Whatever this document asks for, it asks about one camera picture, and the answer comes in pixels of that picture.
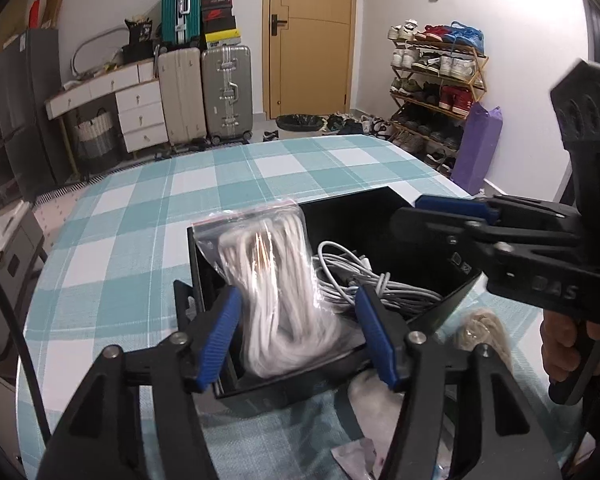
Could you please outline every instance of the metal screw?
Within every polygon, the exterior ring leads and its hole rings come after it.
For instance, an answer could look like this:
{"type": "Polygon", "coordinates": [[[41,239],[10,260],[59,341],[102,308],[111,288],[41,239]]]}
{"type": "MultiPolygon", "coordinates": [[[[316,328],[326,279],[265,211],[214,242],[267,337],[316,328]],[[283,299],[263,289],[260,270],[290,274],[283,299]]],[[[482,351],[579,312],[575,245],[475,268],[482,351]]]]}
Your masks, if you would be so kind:
{"type": "Polygon", "coordinates": [[[427,336],[425,336],[422,332],[414,330],[413,332],[409,332],[409,341],[413,344],[421,345],[427,340],[427,336]]]}
{"type": "Polygon", "coordinates": [[[184,332],[174,332],[169,336],[169,341],[174,345],[184,345],[189,338],[184,332]]]}
{"type": "Polygon", "coordinates": [[[478,354],[480,354],[482,357],[491,357],[491,353],[493,352],[491,350],[491,347],[489,345],[487,345],[487,343],[481,343],[477,346],[478,349],[478,354]]]}
{"type": "Polygon", "coordinates": [[[116,345],[109,345],[102,351],[102,355],[104,355],[104,357],[107,359],[115,359],[120,355],[120,347],[116,345]]]}
{"type": "Polygon", "coordinates": [[[497,250],[502,251],[503,253],[512,253],[514,251],[513,247],[507,244],[506,242],[497,242],[493,246],[497,250]]]}

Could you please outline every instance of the wooden door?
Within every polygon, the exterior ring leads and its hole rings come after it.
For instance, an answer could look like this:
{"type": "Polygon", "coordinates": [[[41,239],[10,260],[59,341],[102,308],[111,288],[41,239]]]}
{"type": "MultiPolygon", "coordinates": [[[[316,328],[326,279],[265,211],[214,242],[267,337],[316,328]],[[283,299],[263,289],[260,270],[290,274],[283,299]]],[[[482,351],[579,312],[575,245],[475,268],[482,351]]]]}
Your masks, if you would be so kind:
{"type": "Polygon", "coordinates": [[[345,111],[353,5],[353,0],[270,0],[271,117],[345,111]]]}

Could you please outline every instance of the purple bag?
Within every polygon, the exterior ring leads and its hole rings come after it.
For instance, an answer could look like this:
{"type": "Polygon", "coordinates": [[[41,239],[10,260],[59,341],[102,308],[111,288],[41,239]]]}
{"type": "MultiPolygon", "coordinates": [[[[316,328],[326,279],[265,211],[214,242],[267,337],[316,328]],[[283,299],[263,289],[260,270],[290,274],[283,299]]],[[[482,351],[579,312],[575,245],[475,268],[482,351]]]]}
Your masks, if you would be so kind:
{"type": "Polygon", "coordinates": [[[468,194],[477,194],[484,185],[484,177],[489,171],[501,131],[500,107],[488,112],[480,103],[472,106],[451,174],[451,180],[468,194]]]}

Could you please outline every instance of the hand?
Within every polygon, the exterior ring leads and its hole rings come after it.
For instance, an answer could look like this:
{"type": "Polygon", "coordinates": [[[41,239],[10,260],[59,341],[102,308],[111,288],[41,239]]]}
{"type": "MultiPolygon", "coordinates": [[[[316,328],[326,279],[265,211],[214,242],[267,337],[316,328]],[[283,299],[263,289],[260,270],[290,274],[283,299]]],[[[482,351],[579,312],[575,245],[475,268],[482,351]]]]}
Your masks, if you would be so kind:
{"type": "MultiPolygon", "coordinates": [[[[587,334],[600,340],[600,325],[587,321],[587,334]]],[[[564,314],[545,310],[540,335],[544,371],[555,381],[565,380],[580,365],[580,354],[573,348],[578,335],[575,321],[564,314]]],[[[594,375],[600,375],[600,362],[594,375]]]]}

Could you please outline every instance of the blue sneaker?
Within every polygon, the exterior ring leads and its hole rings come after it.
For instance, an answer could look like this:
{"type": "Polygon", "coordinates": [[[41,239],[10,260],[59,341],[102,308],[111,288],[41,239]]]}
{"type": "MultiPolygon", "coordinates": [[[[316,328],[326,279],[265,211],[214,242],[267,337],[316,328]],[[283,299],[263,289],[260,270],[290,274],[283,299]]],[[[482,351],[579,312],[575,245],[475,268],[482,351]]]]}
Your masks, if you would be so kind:
{"type": "Polygon", "coordinates": [[[454,23],[464,27],[464,29],[456,33],[456,43],[472,46],[480,54],[484,54],[484,34],[482,31],[477,28],[467,27],[459,22],[454,23]]]}
{"type": "Polygon", "coordinates": [[[465,26],[460,22],[451,22],[449,25],[451,32],[442,36],[445,43],[456,43],[458,36],[465,30],[465,26]]]}

